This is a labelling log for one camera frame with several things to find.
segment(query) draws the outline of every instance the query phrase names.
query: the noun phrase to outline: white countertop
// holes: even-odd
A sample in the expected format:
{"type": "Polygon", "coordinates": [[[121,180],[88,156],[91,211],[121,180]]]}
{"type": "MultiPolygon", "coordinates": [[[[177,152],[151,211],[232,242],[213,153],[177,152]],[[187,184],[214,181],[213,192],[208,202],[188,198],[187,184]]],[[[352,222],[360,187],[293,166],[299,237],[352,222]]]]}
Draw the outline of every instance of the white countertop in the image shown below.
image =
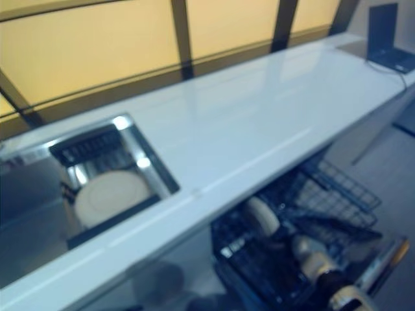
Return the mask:
{"type": "MultiPolygon", "coordinates": [[[[204,225],[403,89],[335,48],[341,34],[140,95],[15,137],[3,152],[129,113],[180,186],[0,291],[2,310],[60,310],[204,225]]],[[[415,72],[406,75],[415,82],[415,72]]]]}

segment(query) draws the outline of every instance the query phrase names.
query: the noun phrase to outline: stainless steel sink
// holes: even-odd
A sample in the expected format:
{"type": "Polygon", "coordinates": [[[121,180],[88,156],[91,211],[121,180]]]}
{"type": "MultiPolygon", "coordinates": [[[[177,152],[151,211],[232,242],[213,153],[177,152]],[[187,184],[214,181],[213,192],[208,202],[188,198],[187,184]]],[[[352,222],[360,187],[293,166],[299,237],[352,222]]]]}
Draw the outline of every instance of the stainless steel sink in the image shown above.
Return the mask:
{"type": "Polygon", "coordinates": [[[0,248],[7,250],[0,255],[0,287],[179,189],[127,114],[2,155],[0,169],[0,248]],[[140,175],[151,195],[87,228],[74,212],[77,194],[91,180],[112,170],[140,175]]]}

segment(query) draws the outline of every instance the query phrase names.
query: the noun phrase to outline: metal rack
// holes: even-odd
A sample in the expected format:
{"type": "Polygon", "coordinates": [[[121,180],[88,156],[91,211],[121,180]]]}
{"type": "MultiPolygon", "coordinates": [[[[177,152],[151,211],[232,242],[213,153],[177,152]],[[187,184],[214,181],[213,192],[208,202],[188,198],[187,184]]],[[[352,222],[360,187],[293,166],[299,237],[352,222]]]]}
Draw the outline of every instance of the metal rack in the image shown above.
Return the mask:
{"type": "MultiPolygon", "coordinates": [[[[350,244],[376,235],[370,228],[377,221],[373,210],[380,199],[319,157],[302,163],[256,196],[271,206],[282,223],[294,223],[299,233],[324,242],[338,260],[350,244]],[[315,219],[327,222],[311,221],[315,219]],[[333,220],[354,231],[336,230],[333,220]]],[[[241,206],[213,222],[211,228],[218,274],[232,271],[229,286],[245,287],[241,295],[254,296],[269,310],[299,310],[309,300],[313,287],[292,258],[288,236],[279,247],[270,247],[252,232],[241,206]]]]}

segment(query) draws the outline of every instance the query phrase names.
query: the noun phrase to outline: dishwasher basket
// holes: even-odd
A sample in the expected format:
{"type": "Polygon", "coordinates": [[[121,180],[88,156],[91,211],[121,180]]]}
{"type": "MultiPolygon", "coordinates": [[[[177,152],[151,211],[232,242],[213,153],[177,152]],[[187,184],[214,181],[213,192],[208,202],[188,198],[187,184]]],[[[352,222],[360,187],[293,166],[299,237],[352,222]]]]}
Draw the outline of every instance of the dishwasher basket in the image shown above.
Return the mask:
{"type": "MultiPolygon", "coordinates": [[[[297,220],[335,218],[370,233],[377,221],[373,210],[381,203],[368,189],[319,158],[292,169],[256,196],[271,206],[282,224],[295,222],[300,233],[321,240],[339,261],[356,236],[297,220]]],[[[240,296],[261,301],[267,306],[261,310],[300,310],[306,301],[310,306],[313,287],[293,260],[288,238],[284,248],[269,248],[246,223],[241,206],[215,220],[211,230],[218,274],[240,296]]]]}

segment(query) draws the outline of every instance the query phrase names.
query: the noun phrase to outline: floor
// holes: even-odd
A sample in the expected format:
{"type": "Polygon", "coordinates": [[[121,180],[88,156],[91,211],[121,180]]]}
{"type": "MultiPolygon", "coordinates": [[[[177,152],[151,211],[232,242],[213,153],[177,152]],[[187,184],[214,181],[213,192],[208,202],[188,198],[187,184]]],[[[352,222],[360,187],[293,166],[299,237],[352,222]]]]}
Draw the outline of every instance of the floor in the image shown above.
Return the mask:
{"type": "MultiPolygon", "coordinates": [[[[415,246],[415,138],[389,126],[357,164],[345,167],[339,154],[329,160],[342,163],[348,175],[382,199],[376,210],[379,223],[406,235],[415,246]]],[[[415,310],[414,265],[412,247],[375,297],[381,310],[415,310]]]]}

